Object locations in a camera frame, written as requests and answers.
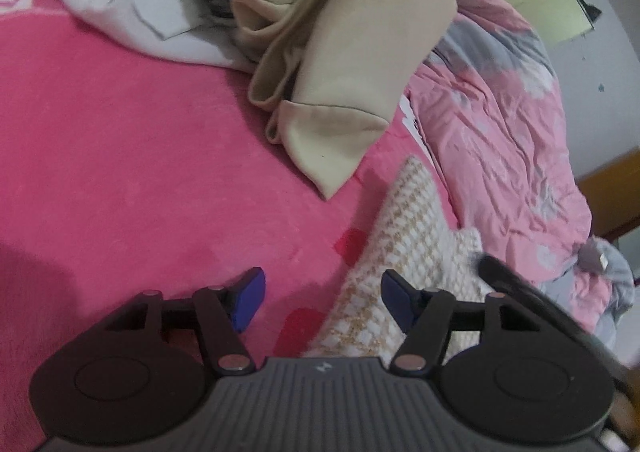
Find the gray ribbed panel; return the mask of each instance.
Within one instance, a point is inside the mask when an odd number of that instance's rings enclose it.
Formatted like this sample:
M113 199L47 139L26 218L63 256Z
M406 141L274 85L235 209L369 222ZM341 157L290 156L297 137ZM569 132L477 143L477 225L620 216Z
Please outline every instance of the gray ribbed panel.
M387 374L376 358L270 358L258 373L225 378L189 421L165 436L117 448L59 439L39 452L524 452L465 428L426 382ZM545 452L602 452L593 440Z

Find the checkered knit garment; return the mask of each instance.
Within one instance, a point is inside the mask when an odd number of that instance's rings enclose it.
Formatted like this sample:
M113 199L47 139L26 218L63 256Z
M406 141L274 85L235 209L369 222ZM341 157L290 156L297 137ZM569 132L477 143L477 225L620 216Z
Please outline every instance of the checkered knit garment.
M433 177L417 158L409 158L305 356L380 356L388 364L404 335L382 303L383 272L391 268L416 288L446 289L459 300L482 302L484 283L472 269L481 251L476 229L449 228ZM475 332L453 333L447 358L477 342Z

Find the red spot on blanket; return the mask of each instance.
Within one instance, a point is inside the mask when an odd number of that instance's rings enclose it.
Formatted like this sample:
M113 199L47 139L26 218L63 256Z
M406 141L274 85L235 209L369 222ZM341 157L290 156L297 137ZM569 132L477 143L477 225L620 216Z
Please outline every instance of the red spot on blanket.
M334 244L334 250L342 257L345 264L353 268L358 262L364 245L367 242L367 234L357 228L349 228Z
M278 335L273 355L299 356L306 351L309 341L318 334L324 317L319 311L306 307L289 313Z

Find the screw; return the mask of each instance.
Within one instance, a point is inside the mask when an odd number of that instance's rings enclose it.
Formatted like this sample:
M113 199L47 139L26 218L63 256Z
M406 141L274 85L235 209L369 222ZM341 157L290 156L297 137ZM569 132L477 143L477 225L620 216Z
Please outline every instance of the screw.
M251 360L244 355L225 355L218 360L218 365L225 371L242 371L251 365Z
M427 366L427 360L418 355L400 355L394 363L403 371L421 371Z

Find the beige and white checkered sweater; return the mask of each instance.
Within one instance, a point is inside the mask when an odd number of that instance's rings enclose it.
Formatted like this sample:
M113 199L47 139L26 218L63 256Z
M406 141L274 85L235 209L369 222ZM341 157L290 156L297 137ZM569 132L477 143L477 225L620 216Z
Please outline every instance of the beige and white checkered sweater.
M417 158L409 158L305 356L380 356L388 364L404 335L380 297L384 271L396 270L418 289L446 289L459 300L482 302L483 283L472 264L481 251L475 228L449 228L433 177ZM476 333L453 333L447 357L477 342Z

